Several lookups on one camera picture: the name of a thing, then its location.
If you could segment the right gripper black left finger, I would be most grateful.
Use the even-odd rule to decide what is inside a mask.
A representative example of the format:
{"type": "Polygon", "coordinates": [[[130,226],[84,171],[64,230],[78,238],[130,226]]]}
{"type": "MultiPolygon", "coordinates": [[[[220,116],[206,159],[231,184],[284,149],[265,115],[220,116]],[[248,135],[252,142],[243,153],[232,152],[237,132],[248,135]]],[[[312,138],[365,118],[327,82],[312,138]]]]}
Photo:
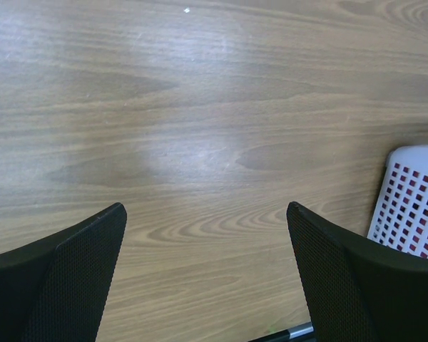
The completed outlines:
{"type": "Polygon", "coordinates": [[[0,341],[95,341],[126,221],[115,203],[0,254],[0,341]]]}

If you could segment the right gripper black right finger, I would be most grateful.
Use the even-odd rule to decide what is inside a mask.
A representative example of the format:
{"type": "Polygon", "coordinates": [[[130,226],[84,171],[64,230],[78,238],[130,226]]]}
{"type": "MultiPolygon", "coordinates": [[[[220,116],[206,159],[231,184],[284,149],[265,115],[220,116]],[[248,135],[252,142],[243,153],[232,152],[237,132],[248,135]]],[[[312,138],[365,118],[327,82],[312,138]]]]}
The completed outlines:
{"type": "Polygon", "coordinates": [[[288,205],[287,225],[317,341],[428,341],[428,259],[297,202],[288,205]]]}

